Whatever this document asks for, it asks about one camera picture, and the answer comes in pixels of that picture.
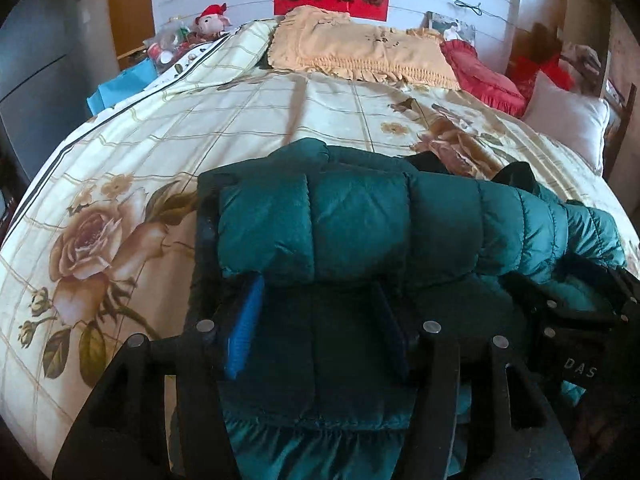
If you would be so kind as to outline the dark green quilted puffer jacket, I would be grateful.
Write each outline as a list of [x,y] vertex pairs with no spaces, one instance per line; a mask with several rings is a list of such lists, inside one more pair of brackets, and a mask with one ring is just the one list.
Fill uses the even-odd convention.
[[425,321],[472,344],[516,336],[500,278],[561,260],[624,266],[606,211],[514,185],[303,139],[198,177],[192,316],[257,273],[244,370],[218,384],[244,479],[387,479],[410,425]]

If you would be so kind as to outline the white pillow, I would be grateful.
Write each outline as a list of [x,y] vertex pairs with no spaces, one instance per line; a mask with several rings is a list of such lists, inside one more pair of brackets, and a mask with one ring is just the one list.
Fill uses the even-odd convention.
[[570,148],[597,176],[602,176],[610,115],[604,99],[563,90],[545,73],[538,72],[522,121]]

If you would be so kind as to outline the red heart cushion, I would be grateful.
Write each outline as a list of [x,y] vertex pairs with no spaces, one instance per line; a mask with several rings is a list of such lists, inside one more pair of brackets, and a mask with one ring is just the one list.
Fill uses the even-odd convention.
[[486,66],[474,47],[463,40],[448,40],[440,45],[442,55],[451,66],[462,90],[489,107],[521,117],[526,99],[514,82]]

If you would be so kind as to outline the plush toy with red hat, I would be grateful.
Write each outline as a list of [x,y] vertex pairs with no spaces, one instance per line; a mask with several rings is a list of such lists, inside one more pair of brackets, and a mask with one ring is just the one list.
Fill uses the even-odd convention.
[[230,26],[231,21],[226,15],[227,5],[211,4],[195,20],[194,30],[205,40],[220,37]]

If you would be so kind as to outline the yellow ruffled pillow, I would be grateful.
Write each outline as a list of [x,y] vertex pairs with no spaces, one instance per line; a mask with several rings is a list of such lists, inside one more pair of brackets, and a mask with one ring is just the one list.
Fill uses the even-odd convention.
[[443,42],[439,32],[428,28],[360,24],[347,13],[299,6],[274,31],[268,63],[276,70],[458,90],[440,48]]

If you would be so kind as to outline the blue paper bag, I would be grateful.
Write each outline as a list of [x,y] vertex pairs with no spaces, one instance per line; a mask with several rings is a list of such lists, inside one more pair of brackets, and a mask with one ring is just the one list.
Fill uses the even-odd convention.
[[144,61],[123,70],[115,78],[105,81],[96,87],[96,91],[87,99],[91,115],[97,115],[107,107],[142,91],[157,77],[153,62],[146,58]]

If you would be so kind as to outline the grey refrigerator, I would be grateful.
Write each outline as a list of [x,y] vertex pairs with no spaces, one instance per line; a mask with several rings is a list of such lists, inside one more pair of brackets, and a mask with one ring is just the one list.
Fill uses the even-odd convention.
[[21,185],[89,118],[65,0],[18,0],[1,26],[1,155]]

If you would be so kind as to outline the framed photo on headboard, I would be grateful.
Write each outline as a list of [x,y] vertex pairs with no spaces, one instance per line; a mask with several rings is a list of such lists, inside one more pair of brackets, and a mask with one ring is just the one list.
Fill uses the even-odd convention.
[[446,41],[461,40],[475,46],[475,27],[460,21],[458,18],[428,11],[426,14],[426,26],[436,30]]

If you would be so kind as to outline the floral cream bed quilt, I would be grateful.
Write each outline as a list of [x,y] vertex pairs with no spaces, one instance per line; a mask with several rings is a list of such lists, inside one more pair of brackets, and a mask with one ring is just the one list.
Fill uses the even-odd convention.
[[638,270],[623,206],[569,148],[464,91],[263,68],[276,26],[245,24],[90,118],[18,206],[1,248],[1,416],[44,474],[125,338],[182,329],[204,171],[303,138],[406,156],[434,133],[462,174],[524,160],[556,195],[612,214]]

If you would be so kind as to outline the wooden chair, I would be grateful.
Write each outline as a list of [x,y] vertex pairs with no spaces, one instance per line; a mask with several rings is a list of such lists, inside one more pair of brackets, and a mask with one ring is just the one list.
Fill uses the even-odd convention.
[[592,47],[567,42],[560,59],[574,68],[582,77],[579,88],[608,103],[610,122],[605,128],[603,144],[603,177],[607,181],[613,172],[634,112],[638,93],[636,84],[631,84],[626,96],[612,81],[613,53],[610,49],[600,58]]

